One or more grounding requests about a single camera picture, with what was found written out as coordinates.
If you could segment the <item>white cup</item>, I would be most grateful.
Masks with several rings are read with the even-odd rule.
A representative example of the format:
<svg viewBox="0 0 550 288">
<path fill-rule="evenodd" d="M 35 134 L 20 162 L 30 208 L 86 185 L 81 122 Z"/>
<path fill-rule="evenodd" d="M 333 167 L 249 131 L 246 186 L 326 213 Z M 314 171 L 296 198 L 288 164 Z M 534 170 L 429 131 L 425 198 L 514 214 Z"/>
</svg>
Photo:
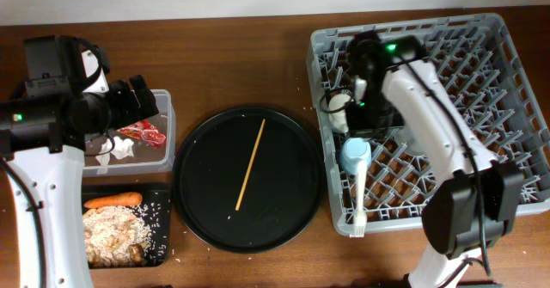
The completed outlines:
<svg viewBox="0 0 550 288">
<path fill-rule="evenodd" d="M 331 113 L 328 115 L 331 128 L 334 132 L 346 134 L 349 132 L 347 125 L 345 105 L 350 101 L 348 94 L 335 95 L 329 102 L 328 109 Z"/>
</svg>

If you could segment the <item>red snack wrapper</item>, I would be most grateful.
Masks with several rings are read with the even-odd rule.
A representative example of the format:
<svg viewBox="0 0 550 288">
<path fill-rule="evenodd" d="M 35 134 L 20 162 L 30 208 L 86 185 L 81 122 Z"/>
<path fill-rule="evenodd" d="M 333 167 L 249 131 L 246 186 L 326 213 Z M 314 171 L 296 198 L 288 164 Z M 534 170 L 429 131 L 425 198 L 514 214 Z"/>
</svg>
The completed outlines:
<svg viewBox="0 0 550 288">
<path fill-rule="evenodd" d="M 163 146 L 167 142 L 166 135 L 161 133 L 158 128 L 152 125 L 148 120 L 140 120 L 134 124 L 118 129 L 117 132 L 127 137 L 144 141 L 154 148 Z"/>
</svg>

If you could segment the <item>light blue cup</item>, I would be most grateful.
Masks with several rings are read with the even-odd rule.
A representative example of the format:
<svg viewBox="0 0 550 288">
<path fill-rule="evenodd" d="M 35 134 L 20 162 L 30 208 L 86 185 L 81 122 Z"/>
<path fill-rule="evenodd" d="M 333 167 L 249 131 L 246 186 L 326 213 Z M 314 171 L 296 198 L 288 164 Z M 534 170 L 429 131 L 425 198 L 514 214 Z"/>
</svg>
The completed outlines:
<svg viewBox="0 0 550 288">
<path fill-rule="evenodd" d="M 341 147 L 339 166 L 347 174 L 365 175 L 371 163 L 370 142 L 364 138 L 348 138 Z"/>
</svg>

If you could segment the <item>white tissue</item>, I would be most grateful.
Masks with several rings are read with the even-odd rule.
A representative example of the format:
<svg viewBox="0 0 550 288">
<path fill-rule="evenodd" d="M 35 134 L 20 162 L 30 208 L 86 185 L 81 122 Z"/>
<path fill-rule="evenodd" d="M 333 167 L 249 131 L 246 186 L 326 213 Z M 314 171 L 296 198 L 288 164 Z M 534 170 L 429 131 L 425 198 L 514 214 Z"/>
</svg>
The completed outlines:
<svg viewBox="0 0 550 288">
<path fill-rule="evenodd" d="M 130 138 L 113 137 L 101 145 L 100 154 L 96 155 L 95 159 L 101 166 L 107 166 L 111 156 L 117 160 L 133 157 L 133 145 L 134 142 Z"/>
</svg>

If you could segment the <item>orange carrot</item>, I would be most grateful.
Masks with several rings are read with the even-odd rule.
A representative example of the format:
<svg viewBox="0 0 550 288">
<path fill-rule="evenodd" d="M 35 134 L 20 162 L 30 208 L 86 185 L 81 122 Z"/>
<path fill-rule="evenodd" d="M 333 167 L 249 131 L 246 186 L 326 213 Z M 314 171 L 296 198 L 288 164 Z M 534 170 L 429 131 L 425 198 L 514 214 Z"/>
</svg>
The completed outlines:
<svg viewBox="0 0 550 288">
<path fill-rule="evenodd" d="M 84 206 L 88 209 L 97 209 L 107 206 L 136 206 L 140 205 L 142 201 L 143 196 L 141 193 L 127 192 L 91 199 L 85 202 Z"/>
</svg>

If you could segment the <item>white plastic fork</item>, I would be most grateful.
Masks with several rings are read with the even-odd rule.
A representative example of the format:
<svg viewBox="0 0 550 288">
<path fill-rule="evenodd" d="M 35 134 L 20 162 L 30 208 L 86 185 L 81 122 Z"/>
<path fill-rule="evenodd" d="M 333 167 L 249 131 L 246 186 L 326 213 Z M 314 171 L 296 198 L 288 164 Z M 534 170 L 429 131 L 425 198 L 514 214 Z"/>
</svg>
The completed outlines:
<svg viewBox="0 0 550 288">
<path fill-rule="evenodd" d="M 355 162 L 355 189 L 356 189 L 356 208 L 353 212 L 353 232 L 351 237 L 364 237 L 367 224 L 367 215 L 364 210 L 364 195 L 369 163 L 364 158 L 358 158 Z"/>
</svg>

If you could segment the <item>wooden chopstick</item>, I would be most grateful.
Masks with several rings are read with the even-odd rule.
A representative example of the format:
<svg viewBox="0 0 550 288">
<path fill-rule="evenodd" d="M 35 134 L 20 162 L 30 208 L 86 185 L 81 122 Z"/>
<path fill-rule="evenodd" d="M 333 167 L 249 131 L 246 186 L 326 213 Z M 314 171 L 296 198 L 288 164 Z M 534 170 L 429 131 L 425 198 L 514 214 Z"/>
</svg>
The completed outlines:
<svg viewBox="0 0 550 288">
<path fill-rule="evenodd" d="M 241 184 L 241 191 L 239 193 L 238 199 L 237 199 L 236 204 L 235 204 L 235 211 L 239 211 L 241 209 L 241 203 L 242 203 L 244 194 L 246 192 L 246 188 L 247 188 L 247 185 L 248 185 L 248 180 L 249 180 L 249 177 L 250 177 L 253 165 L 254 165 L 254 160 L 255 160 L 255 157 L 256 157 L 256 154 L 257 154 L 257 151 L 258 151 L 258 148 L 259 148 L 261 137 L 263 135 L 265 124 L 266 124 L 266 119 L 263 119 L 261 121 L 260 129 L 258 131 L 257 137 L 256 137 L 255 142 L 254 142 L 254 147 L 253 147 L 251 156 L 250 156 L 249 161 L 248 161 L 247 170 L 246 170 L 243 182 Z"/>
</svg>

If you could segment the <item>food scraps and rice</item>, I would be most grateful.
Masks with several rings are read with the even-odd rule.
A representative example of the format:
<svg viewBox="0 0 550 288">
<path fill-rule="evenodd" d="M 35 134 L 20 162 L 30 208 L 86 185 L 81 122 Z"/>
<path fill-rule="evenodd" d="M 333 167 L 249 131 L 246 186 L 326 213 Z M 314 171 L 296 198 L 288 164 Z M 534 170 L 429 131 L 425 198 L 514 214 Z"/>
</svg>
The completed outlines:
<svg viewBox="0 0 550 288">
<path fill-rule="evenodd" d="M 169 224 L 155 204 L 89 209 L 82 221 L 92 268 L 156 267 L 167 257 Z"/>
</svg>

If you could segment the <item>light grey plate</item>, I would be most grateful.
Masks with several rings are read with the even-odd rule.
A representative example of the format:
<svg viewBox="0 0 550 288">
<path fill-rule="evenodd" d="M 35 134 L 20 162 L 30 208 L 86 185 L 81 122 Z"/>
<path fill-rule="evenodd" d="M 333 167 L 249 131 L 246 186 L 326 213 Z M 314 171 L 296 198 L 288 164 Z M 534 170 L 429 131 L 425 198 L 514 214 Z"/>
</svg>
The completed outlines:
<svg viewBox="0 0 550 288">
<path fill-rule="evenodd" d="M 406 126 L 396 131 L 394 140 L 397 144 L 404 144 L 406 146 L 405 152 L 409 156 L 423 156 L 425 154 L 413 132 Z"/>
</svg>

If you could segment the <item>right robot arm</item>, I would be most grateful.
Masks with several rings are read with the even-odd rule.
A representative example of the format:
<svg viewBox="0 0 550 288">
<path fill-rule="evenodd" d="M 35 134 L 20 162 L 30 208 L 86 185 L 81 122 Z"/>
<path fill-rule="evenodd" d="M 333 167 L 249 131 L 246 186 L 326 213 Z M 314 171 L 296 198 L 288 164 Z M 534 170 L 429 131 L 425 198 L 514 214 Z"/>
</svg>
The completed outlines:
<svg viewBox="0 0 550 288">
<path fill-rule="evenodd" d="M 522 171 L 499 162 L 468 127 L 415 37 L 362 32 L 346 56 L 355 92 L 345 106 L 350 135 L 383 138 L 399 116 L 437 183 L 421 215 L 428 245 L 400 286 L 455 287 L 474 263 L 488 271 L 487 250 L 513 229 Z"/>
</svg>

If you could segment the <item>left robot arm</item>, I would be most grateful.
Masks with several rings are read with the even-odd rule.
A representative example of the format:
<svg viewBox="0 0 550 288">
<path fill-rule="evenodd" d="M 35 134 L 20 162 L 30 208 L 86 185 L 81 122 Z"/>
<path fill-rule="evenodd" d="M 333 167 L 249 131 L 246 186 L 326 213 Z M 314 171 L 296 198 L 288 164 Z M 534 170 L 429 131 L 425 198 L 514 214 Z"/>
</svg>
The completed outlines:
<svg viewBox="0 0 550 288">
<path fill-rule="evenodd" d="M 103 90 L 103 50 L 67 35 L 25 40 L 27 81 L 1 105 L 1 169 L 13 193 L 23 287 L 90 287 L 82 180 L 86 143 L 159 113 L 142 76 Z"/>
</svg>

